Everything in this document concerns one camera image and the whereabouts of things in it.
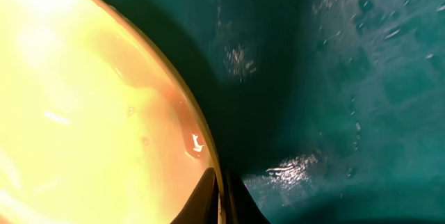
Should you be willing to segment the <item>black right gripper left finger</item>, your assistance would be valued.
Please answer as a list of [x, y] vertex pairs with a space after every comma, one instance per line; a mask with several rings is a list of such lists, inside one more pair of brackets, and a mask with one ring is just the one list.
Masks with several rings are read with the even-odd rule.
[[213, 168], [207, 168], [183, 209], [171, 224], [217, 224], [218, 183]]

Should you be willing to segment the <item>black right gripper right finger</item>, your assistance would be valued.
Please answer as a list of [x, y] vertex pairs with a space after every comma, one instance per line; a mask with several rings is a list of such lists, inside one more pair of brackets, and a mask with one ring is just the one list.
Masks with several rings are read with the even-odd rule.
[[269, 224], [242, 179], [236, 173], [224, 176], [226, 223]]

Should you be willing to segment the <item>yellow plate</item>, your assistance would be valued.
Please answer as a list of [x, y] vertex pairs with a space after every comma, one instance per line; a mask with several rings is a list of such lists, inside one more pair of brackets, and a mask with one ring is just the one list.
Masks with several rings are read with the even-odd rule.
[[163, 53], [102, 0], [1, 0], [1, 222], [170, 223], [215, 147]]

